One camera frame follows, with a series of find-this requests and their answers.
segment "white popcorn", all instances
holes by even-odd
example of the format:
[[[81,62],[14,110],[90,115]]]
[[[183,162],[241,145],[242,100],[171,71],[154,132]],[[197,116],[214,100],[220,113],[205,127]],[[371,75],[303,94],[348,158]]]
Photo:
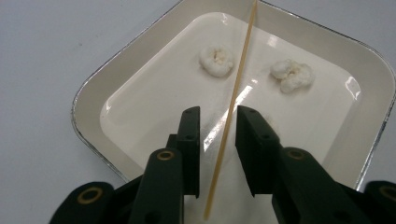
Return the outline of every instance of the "white popcorn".
[[[214,77],[225,77],[233,69],[233,55],[223,45],[212,44],[201,50],[199,63]]]
[[[275,63],[271,67],[271,75],[280,79],[280,90],[290,93],[297,88],[306,87],[315,81],[312,68],[305,63],[297,63],[290,59]]]

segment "tray rim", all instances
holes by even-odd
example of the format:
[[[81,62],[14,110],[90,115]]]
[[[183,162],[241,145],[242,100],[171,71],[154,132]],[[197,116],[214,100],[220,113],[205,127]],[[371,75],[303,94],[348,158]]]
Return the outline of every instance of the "tray rim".
[[[99,156],[99,158],[107,165],[109,166],[120,178],[122,178],[125,182],[130,181],[129,178],[127,178],[111,161],[109,161],[85,136],[84,134],[80,131],[80,129],[78,128],[78,124],[77,124],[77,119],[76,119],[76,109],[77,109],[77,103],[78,103],[78,99],[79,96],[81,95],[82,91],[85,89],[85,87],[88,85],[88,83],[104,68],[106,67],[110,62],[112,62],[115,58],[117,58],[120,54],[122,54],[126,49],[128,49],[140,36],[142,36],[143,34],[145,34],[152,26],[154,26],[156,23],[158,23],[163,17],[165,17],[167,14],[169,14],[171,11],[173,11],[177,6],[179,6],[182,2],[185,2],[186,0],[180,0],[177,3],[175,3],[171,8],[169,8],[164,14],[161,15],[161,17],[159,17],[156,21],[154,21],[152,24],[150,24],[149,26],[147,26],[143,31],[141,31],[138,35],[136,35],[129,43],[127,43],[124,47],[122,47],[117,53],[115,53],[112,57],[110,57],[107,61],[105,61],[104,64],[102,64],[98,69],[96,69],[92,74],[90,74],[90,76],[82,83],[82,85],[79,87],[73,102],[72,102],[72,108],[71,108],[71,123],[72,123],[72,127],[76,133],[76,135],[78,136],[78,138],[93,152],[95,153],[97,156]],[[389,71],[392,74],[392,78],[393,78],[393,82],[396,83],[396,73],[394,71],[394,69],[390,66],[389,62],[385,59],[385,57],[376,49],[370,47],[369,45],[355,39],[352,38],[348,35],[344,35],[341,34],[337,31],[334,31],[331,28],[325,27],[321,24],[318,24],[314,21],[311,21],[307,18],[304,18],[302,16],[299,16],[297,14],[294,14],[284,8],[281,7],[277,7],[271,3],[265,2],[263,0],[258,0],[260,1],[262,4],[267,5],[268,7],[271,7],[275,10],[278,10],[280,12],[286,13],[298,20],[302,20],[305,22],[309,22],[312,25],[315,25],[317,27],[319,27],[320,29],[324,29],[327,31],[330,31],[331,33],[334,33],[336,35],[340,35],[343,38],[348,39],[349,41],[352,41],[356,44],[359,44],[361,46],[363,46],[364,48],[370,50],[373,54],[375,54],[377,57],[379,57],[382,62],[388,67]],[[394,107],[396,101],[396,89],[393,90],[393,95],[392,95],[392,99],[389,102],[389,108],[388,111],[382,121],[382,124],[380,125],[380,129],[378,130],[375,140],[371,145],[371,148],[369,150],[369,154],[367,155],[367,158],[364,162],[364,165],[361,169],[361,173],[358,177],[358,180],[355,183],[354,189],[359,190],[362,187],[362,183],[363,183],[363,179],[367,174],[368,168],[370,167],[372,158],[376,152],[377,146],[379,141],[381,140],[381,136],[382,133],[384,132],[386,125],[388,123],[388,119],[390,116],[390,112]]]

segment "white table surface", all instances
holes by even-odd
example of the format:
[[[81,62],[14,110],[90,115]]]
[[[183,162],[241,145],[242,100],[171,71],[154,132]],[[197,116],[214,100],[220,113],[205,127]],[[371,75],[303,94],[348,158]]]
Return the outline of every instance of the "white table surface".
[[[75,135],[83,81],[178,0],[0,1],[0,223],[48,223],[76,187],[124,184]],[[378,50],[396,68],[396,1],[270,0]],[[365,182],[396,182],[396,117]]]

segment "white tray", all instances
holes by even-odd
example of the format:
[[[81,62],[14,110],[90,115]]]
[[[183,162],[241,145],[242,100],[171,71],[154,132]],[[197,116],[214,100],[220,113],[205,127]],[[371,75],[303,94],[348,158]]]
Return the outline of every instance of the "white tray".
[[[208,75],[198,52],[222,43],[238,65],[250,7],[181,1],[95,72],[74,102],[78,136],[125,179],[143,173],[149,154],[177,132],[184,109],[201,107],[201,198],[186,199],[186,223],[202,221],[236,76],[236,68],[226,78]],[[283,146],[310,151],[335,180],[357,187],[394,101],[391,68],[362,43],[282,9],[260,2],[257,15],[237,103],[271,118]],[[268,74],[285,59],[309,64],[314,85],[283,94]],[[249,195],[234,126],[210,222],[275,221],[270,197]]]

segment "tray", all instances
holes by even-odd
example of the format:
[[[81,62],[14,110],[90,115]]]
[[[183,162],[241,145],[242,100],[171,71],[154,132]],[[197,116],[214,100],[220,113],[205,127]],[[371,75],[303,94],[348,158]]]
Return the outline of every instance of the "tray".
[[[238,65],[250,6],[179,2],[92,74],[74,101],[78,136],[126,180],[141,175],[149,154],[177,132],[184,109],[201,107],[201,198],[186,197],[186,223],[202,222],[236,76],[236,68],[226,78],[210,76],[198,53],[222,43]],[[394,101],[391,68],[362,43],[280,8],[260,2],[257,15],[237,103],[272,120],[283,146],[310,151],[335,180],[357,188]],[[285,59],[309,64],[314,85],[282,93],[268,74]],[[234,127],[233,120],[210,222],[276,222],[271,197],[249,195]]]

